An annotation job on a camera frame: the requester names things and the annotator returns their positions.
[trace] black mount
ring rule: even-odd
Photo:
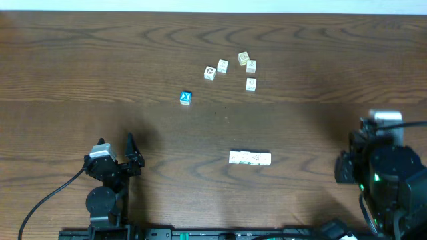
[[[86,174],[102,181],[102,187],[96,187],[86,198],[86,208],[91,214],[87,237],[92,240],[136,240],[142,237],[139,227],[127,222],[129,178],[141,175],[145,165],[131,133],[127,136],[125,150],[129,162],[119,164],[116,156],[110,144],[101,138],[84,157]]]

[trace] black cable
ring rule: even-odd
[[[49,198],[60,192],[60,190],[64,189],[66,186],[68,186],[70,183],[72,183],[76,178],[78,178],[82,173],[84,169],[80,170],[76,175],[74,175],[73,178],[71,178],[68,182],[64,183],[64,185],[60,186],[58,189],[54,190],[51,194],[46,196],[44,199],[42,199],[34,208],[28,213],[27,217],[24,219],[24,222],[22,222],[21,228],[19,229],[18,233],[18,240],[22,240],[22,233],[24,232],[25,224],[27,224],[29,218],[32,216],[32,214],[37,210],[40,205],[42,205],[44,202],[46,202]]]
[[[397,128],[404,128],[404,127],[427,127],[427,121],[422,122],[411,122],[411,123],[400,123],[385,127],[377,127],[375,128],[376,131],[378,130],[391,130],[391,129],[397,129]]]
[[[369,218],[368,212],[365,208],[365,205],[363,204],[363,196],[362,194],[360,194],[359,196],[359,205],[360,205],[360,209],[362,210],[363,213],[363,217],[365,218],[366,223],[368,224],[369,228],[371,229],[371,232],[377,236],[378,231],[375,228],[374,223],[371,221],[371,218]]]
[[[310,235],[302,235],[302,234],[292,234],[292,233],[275,233],[275,234],[267,234],[262,235],[259,237],[254,237],[252,240],[265,240],[265,239],[273,239],[273,238],[296,238],[296,239],[306,239],[306,240],[320,240],[325,239],[328,240],[325,237],[319,237],[319,236],[310,236]]]

